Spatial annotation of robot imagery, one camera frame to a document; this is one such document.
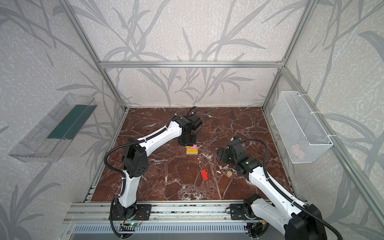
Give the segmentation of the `red block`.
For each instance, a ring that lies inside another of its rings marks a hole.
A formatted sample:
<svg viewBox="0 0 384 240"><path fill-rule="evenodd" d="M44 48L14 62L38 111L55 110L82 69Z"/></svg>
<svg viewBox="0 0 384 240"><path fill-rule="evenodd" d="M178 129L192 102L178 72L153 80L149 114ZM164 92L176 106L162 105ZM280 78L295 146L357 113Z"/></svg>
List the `red block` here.
<svg viewBox="0 0 384 240"><path fill-rule="evenodd" d="M205 169L201 170L201 176L202 176L203 181L207 181L209 179L207 171Z"/></svg>

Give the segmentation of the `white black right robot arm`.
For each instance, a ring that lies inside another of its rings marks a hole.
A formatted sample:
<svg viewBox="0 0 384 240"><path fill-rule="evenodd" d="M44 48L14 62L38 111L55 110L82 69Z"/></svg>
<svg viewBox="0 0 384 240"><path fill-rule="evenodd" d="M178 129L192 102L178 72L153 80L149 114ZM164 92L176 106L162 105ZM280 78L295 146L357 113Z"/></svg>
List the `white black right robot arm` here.
<svg viewBox="0 0 384 240"><path fill-rule="evenodd" d="M267 159L270 148L267 143L255 139L265 146L263 161L247 155L243 148L244 141L233 137L225 148L219 148L217 160L231 165L251 184L261 190L270 200L253 195L244 200L245 214L253 220L261 218L273 226L287 240L326 240L329 229L338 240L341 233L323 220L321 211L315 205L307 205L280 185L267 171Z"/></svg>

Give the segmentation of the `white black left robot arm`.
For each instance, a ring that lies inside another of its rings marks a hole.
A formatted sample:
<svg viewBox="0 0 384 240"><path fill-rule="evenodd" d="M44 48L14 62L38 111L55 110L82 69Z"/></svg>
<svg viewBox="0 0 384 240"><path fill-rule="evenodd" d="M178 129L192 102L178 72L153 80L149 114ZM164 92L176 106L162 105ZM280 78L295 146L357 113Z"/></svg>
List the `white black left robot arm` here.
<svg viewBox="0 0 384 240"><path fill-rule="evenodd" d="M193 147L197 143L196 130L203 121L197 115L198 107L193 106L186 115L174 115L167 124L157 131L139 138L130 139L126 144L109 150L104 156L106 168L122 177L121 192L111 202L109 221L124 221L133 218L137 210L137 190L142 175L149 168L148 157L167 142L177 139L182 147ZM122 166L119 170L108 163L112 153L123 150Z"/></svg>

